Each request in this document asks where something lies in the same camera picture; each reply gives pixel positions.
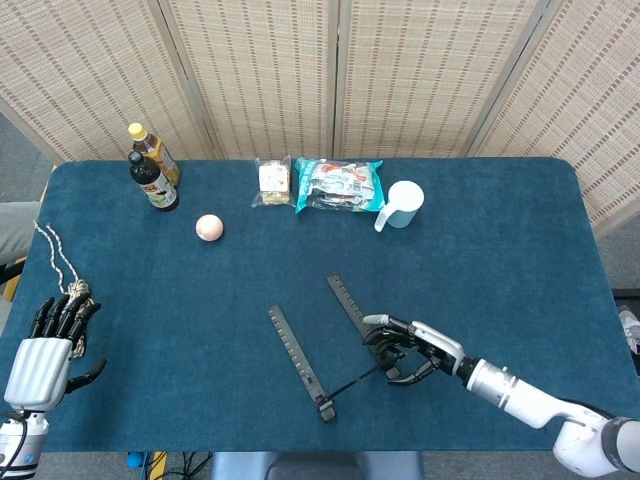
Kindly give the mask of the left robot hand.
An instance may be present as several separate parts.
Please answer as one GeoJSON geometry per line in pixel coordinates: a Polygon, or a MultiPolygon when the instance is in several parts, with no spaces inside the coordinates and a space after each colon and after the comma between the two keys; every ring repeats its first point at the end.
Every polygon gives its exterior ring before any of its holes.
{"type": "Polygon", "coordinates": [[[89,320],[99,311],[83,293],[48,298],[36,311],[29,333],[14,357],[4,401],[15,410],[48,412],[64,396],[91,384],[107,365],[100,359],[87,372],[69,375],[73,354],[86,335],[89,320]]]}

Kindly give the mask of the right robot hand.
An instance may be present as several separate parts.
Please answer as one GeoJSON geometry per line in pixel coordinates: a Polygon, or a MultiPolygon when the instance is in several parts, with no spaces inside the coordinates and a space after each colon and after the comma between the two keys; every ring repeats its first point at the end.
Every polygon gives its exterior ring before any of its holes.
{"type": "Polygon", "coordinates": [[[387,382],[394,386],[418,383],[436,370],[454,376],[466,356],[459,342],[419,321],[406,322],[389,314],[371,314],[364,316],[362,322],[371,327],[363,343],[372,347],[377,354],[390,353],[383,363],[384,370],[395,368],[395,363],[405,350],[416,351],[425,358],[425,362],[413,373],[398,373],[388,378],[387,382]]]}

